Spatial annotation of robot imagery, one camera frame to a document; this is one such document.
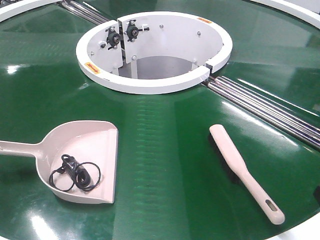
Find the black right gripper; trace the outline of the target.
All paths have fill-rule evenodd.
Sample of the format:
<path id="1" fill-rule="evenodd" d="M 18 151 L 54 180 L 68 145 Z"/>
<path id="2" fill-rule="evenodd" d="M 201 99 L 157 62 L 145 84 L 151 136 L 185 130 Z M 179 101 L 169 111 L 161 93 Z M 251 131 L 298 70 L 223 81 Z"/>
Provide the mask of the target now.
<path id="1" fill-rule="evenodd" d="M 313 196 L 317 201 L 317 203 L 320 204 L 320 186 L 319 185 L 317 185 L 316 188 L 314 189 Z"/>

